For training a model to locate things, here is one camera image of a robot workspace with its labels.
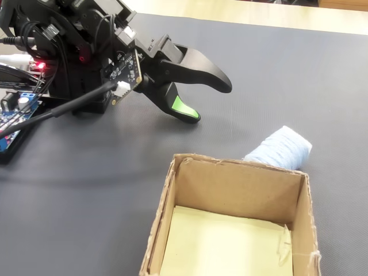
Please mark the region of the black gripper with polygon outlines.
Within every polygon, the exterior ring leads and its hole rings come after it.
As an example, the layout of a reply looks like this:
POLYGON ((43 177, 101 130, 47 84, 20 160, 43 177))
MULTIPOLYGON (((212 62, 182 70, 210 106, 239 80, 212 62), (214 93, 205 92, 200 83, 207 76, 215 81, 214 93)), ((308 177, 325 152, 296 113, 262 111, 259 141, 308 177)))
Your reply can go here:
POLYGON ((143 73, 135 91, 168 115, 188 124, 201 119, 196 110, 182 101, 175 83, 207 85, 221 93, 232 91, 231 81, 217 65, 202 52, 173 43, 167 34, 149 44, 140 39, 134 39, 134 43, 141 54, 143 73))

